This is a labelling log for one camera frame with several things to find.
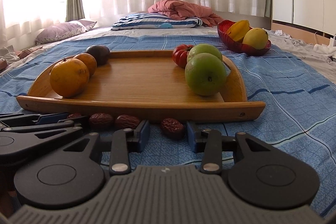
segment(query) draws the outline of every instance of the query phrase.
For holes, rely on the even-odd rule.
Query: metal pin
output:
[[[114,172],[124,172],[128,169],[128,166],[126,164],[113,164],[111,169]]]
[[[205,164],[203,166],[203,170],[208,171],[208,172],[215,172],[217,170],[219,170],[219,166],[218,164],[214,164],[212,162]]]

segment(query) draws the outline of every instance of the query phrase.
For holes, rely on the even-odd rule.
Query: tomato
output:
[[[181,68],[185,68],[185,66],[187,65],[188,53],[193,46],[194,45],[182,44],[177,46],[173,50],[173,60],[176,63],[176,65],[178,65]]]

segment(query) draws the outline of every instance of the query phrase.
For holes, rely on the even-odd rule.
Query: red bowl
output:
[[[268,40],[266,47],[262,50],[257,50],[250,45],[242,44],[233,41],[227,34],[226,31],[233,25],[235,22],[230,20],[223,20],[217,25],[218,35],[227,47],[228,50],[236,53],[246,53],[249,56],[262,56],[271,48],[271,41]]]

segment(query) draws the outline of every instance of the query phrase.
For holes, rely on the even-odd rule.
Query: orange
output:
[[[60,96],[72,97],[80,94],[89,81],[87,66],[79,59],[63,59],[50,72],[51,88]]]
[[[97,61],[91,54],[77,54],[74,58],[79,59],[87,66],[87,68],[89,69],[90,77],[95,73],[97,68]]]

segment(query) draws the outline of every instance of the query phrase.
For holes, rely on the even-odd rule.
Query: wooden tray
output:
[[[248,102],[242,76],[223,56],[231,73],[216,95],[193,93],[184,79],[184,69],[171,58],[172,51],[111,52],[106,65],[97,68],[78,96],[63,99],[49,83],[52,64],[34,81],[27,96],[18,96],[23,109],[40,113],[70,112],[113,116],[129,114],[151,122],[175,118],[181,122],[235,122],[259,117],[264,102]]]

